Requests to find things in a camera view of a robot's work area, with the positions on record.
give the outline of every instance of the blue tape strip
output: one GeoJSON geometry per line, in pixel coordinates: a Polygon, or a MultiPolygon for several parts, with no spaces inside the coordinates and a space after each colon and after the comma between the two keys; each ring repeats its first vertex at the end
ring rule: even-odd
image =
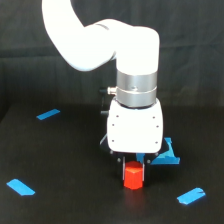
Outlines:
{"type": "Polygon", "coordinates": [[[44,114],[41,114],[41,115],[37,116],[37,118],[39,120],[44,120],[44,119],[46,119],[48,117],[51,117],[51,116],[53,116],[55,114],[58,114],[58,113],[60,113],[60,111],[57,110],[57,109],[54,109],[54,110],[48,111],[48,112],[46,112],[44,114]]]}
{"type": "Polygon", "coordinates": [[[16,191],[21,196],[24,195],[33,195],[35,194],[35,191],[27,187],[24,183],[21,181],[14,179],[7,183],[7,185],[12,188],[14,191],[16,191]]]}
{"type": "Polygon", "coordinates": [[[188,205],[201,197],[204,197],[206,194],[201,188],[195,188],[186,194],[179,196],[177,199],[181,204],[188,205]]]}
{"type": "Polygon", "coordinates": [[[160,154],[157,158],[165,158],[166,156],[168,157],[175,157],[174,152],[173,152],[173,147],[171,145],[172,141],[171,138],[165,138],[168,146],[169,146],[169,150],[167,152],[164,152],[162,154],[160,154]]]}

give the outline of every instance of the blue tape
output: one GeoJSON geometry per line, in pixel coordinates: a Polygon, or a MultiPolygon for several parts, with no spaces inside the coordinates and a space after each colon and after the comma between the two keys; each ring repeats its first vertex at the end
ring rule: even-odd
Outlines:
{"type": "Polygon", "coordinates": [[[21,196],[24,195],[33,195],[35,194],[35,191],[27,187],[24,183],[21,181],[14,179],[7,183],[7,185],[12,188],[14,191],[16,191],[21,196]]]}
{"type": "Polygon", "coordinates": [[[174,152],[173,152],[173,147],[171,145],[172,140],[171,138],[165,138],[169,150],[167,152],[164,152],[160,154],[157,158],[155,158],[151,165],[177,165],[180,164],[180,158],[175,157],[174,152]]]}
{"type": "Polygon", "coordinates": [[[186,194],[179,196],[177,199],[181,204],[188,205],[201,197],[204,197],[206,194],[201,188],[195,188],[186,194]]]}
{"type": "Polygon", "coordinates": [[[37,116],[37,118],[39,120],[44,120],[44,119],[46,119],[48,117],[51,117],[51,116],[53,116],[55,114],[58,114],[58,113],[60,113],[60,111],[57,110],[57,109],[54,109],[54,110],[48,111],[48,112],[46,112],[44,114],[41,114],[41,115],[37,116]]]}

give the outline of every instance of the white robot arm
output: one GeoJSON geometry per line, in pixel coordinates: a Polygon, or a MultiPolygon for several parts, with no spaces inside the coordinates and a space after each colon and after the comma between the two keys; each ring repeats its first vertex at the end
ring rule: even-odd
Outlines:
{"type": "Polygon", "coordinates": [[[163,118],[156,98],[159,35],[106,19],[84,27],[70,0],[43,0],[49,37],[73,68],[91,71],[116,59],[117,86],[112,100],[107,137],[116,152],[157,153],[161,148],[163,118]]]}

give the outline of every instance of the red block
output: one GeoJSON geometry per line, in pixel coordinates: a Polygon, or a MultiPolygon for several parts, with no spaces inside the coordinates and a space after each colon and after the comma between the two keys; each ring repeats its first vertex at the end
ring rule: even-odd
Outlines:
{"type": "Polygon", "coordinates": [[[136,161],[131,161],[125,164],[124,174],[124,186],[132,190],[136,190],[143,186],[142,175],[143,167],[142,164],[136,161]]]}

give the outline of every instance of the black table surface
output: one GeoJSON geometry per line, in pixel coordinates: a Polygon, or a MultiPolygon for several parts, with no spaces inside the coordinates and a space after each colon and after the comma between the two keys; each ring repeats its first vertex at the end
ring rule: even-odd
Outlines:
{"type": "Polygon", "coordinates": [[[0,123],[0,223],[211,224],[224,220],[224,110],[163,108],[164,136],[180,165],[152,166],[150,186],[123,188],[99,148],[106,118],[91,106],[12,105],[0,123]],[[36,193],[20,196],[19,179],[36,193]],[[196,187],[206,197],[182,205],[196,187]]]}

